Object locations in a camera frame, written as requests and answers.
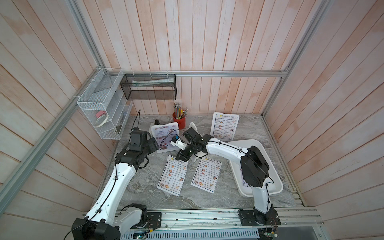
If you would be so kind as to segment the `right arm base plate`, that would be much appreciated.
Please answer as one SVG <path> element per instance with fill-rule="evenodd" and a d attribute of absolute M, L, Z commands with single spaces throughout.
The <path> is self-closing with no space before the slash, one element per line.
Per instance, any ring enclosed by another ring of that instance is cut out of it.
<path fill-rule="evenodd" d="M 238 217 L 240 218 L 242 226 L 280 226 L 281 220 L 278 212 L 271 208 L 266 214 L 253 210 L 239 209 Z"/>

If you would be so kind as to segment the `aluminium front rail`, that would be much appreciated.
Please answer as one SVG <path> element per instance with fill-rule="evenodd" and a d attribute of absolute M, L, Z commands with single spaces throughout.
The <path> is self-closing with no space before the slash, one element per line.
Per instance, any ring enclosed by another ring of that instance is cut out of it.
<path fill-rule="evenodd" d="M 321 239 L 325 225 L 315 208 L 277 208 L 280 226 L 242 226 L 239 209 L 158 210 L 161 227 L 150 230 L 128 230 L 120 239 L 277 239 L 284 229 L 309 228 Z"/>

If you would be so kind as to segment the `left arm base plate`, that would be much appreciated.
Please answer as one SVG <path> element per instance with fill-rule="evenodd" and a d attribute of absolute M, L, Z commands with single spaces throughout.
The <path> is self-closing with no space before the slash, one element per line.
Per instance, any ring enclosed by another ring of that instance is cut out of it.
<path fill-rule="evenodd" d="M 161 212 L 147 212 L 143 223 L 138 223 L 130 228 L 130 230 L 150 230 L 161 227 L 162 213 Z"/>

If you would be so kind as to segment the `pencils and pens bundle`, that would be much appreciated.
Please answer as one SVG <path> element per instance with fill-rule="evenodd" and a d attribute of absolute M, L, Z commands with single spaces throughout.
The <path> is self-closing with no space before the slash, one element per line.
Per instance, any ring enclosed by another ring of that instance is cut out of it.
<path fill-rule="evenodd" d="M 175 103 L 174 104 L 174 115 L 175 115 L 174 118 L 177 120 L 184 118 L 188 113 L 188 109 L 189 109 L 188 107 L 183 109 L 182 104 Z"/>

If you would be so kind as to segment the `special menu sheet in tray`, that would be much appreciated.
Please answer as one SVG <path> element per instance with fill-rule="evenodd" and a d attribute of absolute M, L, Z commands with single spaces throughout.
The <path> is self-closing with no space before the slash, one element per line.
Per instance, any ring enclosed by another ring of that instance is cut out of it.
<path fill-rule="evenodd" d="M 244 188 L 250 188 L 250 185 L 245 181 L 245 179 L 243 177 L 243 172 L 242 171 L 240 173 L 240 177 L 241 177 L 241 180 L 242 180 L 243 187 Z"/>

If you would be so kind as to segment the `white tape roll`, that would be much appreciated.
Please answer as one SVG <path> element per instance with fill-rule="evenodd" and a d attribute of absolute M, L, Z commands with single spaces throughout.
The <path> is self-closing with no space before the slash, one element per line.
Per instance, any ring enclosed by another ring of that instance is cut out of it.
<path fill-rule="evenodd" d="M 109 120 L 109 117 L 107 114 L 103 114 L 99 116 L 95 121 L 95 128 L 100 128 L 103 126 L 107 121 Z"/>

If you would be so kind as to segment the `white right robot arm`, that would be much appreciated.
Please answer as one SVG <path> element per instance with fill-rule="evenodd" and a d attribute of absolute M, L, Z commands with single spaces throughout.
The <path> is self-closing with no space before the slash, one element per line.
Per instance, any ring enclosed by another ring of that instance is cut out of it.
<path fill-rule="evenodd" d="M 203 156 L 217 155 L 237 164 L 241 167 L 243 179 L 252 188 L 254 214 L 266 216 L 270 213 L 273 205 L 270 202 L 268 185 L 274 181 L 269 176 L 270 166 L 258 147 L 237 147 L 211 135 L 202 136 L 193 128 L 187 129 L 183 136 L 187 143 L 180 137 L 173 137 L 171 140 L 171 145 L 180 149 L 176 160 L 188 162 L 192 156 L 203 153 Z"/>

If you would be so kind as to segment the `white plastic tray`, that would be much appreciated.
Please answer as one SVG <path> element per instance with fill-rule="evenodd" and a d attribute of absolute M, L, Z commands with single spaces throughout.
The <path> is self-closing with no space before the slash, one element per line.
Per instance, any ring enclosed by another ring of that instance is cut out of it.
<path fill-rule="evenodd" d="M 270 167 L 269 168 L 269 177 L 271 177 L 272 180 L 274 181 L 273 184 L 268 184 L 268 190 L 269 190 L 270 196 L 280 194 L 282 192 L 283 183 L 282 183 L 282 181 L 278 175 L 278 172 L 276 171 L 276 169 L 273 165 L 273 162 L 271 161 L 269 155 L 267 154 L 267 152 L 264 149 L 261 142 L 259 142 L 257 140 L 239 140 L 239 141 L 228 142 L 228 144 L 236 146 L 236 148 L 244 148 L 244 149 L 248 149 L 251 146 L 257 147 L 261 151 L 265 160 L 267 161 L 267 163 Z M 240 177 L 240 173 L 241 173 L 240 165 L 235 164 L 233 161 L 229 161 L 229 164 L 231 166 L 231 170 L 232 170 L 232 173 L 233 173 L 233 176 L 235 179 L 235 183 L 236 183 L 236 186 L 238 188 L 240 195 L 243 197 L 248 197 L 248 198 L 253 197 L 252 189 L 243 187 L 242 180 Z"/>

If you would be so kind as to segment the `red metal pen cup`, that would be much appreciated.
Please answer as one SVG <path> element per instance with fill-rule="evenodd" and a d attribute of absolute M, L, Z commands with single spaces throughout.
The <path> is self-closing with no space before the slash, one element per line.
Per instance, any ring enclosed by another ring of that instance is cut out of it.
<path fill-rule="evenodd" d="M 181 119 L 177 119 L 175 113 L 173 113 L 173 122 L 177 123 L 179 129 L 184 129 L 186 127 L 186 117 L 182 117 Z"/>

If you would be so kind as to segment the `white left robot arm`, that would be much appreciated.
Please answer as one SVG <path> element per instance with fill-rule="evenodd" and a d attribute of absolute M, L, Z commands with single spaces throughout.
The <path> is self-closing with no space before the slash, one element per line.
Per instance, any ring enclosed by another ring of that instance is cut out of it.
<path fill-rule="evenodd" d="M 75 240 L 119 240 L 132 227 L 150 226 L 144 205 L 130 204 L 119 216 L 116 212 L 129 182 L 142 163 L 149 163 L 148 155 L 158 149 L 156 139 L 147 131 L 132 129 L 129 142 L 116 155 L 114 170 L 103 192 L 86 216 L 74 221 L 70 234 Z"/>

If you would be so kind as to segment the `black mesh basket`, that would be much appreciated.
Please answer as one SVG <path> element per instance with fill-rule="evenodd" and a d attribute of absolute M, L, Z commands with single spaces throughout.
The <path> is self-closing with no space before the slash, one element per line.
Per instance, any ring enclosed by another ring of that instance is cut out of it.
<path fill-rule="evenodd" d="M 174 74 L 124 74 L 120 86 L 129 101 L 177 99 L 177 82 Z"/>

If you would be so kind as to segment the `Dim Sum Inn menu front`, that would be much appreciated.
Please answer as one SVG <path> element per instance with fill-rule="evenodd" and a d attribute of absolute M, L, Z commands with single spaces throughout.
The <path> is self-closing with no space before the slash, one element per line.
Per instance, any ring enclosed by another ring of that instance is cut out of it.
<path fill-rule="evenodd" d="M 216 189 L 222 163 L 203 157 L 196 169 L 191 185 L 213 194 Z"/>

